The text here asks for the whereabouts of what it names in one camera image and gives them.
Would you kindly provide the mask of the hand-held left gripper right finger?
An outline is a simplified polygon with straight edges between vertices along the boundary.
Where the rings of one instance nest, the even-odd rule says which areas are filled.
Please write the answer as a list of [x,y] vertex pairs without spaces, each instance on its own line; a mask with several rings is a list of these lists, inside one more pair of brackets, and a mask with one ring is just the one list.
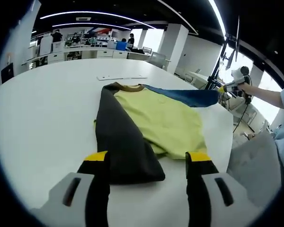
[[186,153],[186,180],[190,227],[246,227],[257,217],[246,189],[206,153]]

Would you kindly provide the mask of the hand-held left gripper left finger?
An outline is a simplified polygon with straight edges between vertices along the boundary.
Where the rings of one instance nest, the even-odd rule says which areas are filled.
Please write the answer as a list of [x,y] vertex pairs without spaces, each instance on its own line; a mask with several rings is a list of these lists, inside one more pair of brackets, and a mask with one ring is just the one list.
[[107,227],[109,164],[107,151],[87,156],[78,172],[60,180],[31,213],[46,227]]

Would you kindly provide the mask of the person's right hand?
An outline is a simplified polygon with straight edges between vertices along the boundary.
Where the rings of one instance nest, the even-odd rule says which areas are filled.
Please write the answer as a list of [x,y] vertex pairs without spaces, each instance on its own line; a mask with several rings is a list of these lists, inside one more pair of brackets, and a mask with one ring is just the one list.
[[238,85],[238,89],[242,90],[243,92],[245,92],[248,95],[253,95],[253,87],[247,83],[241,83]]

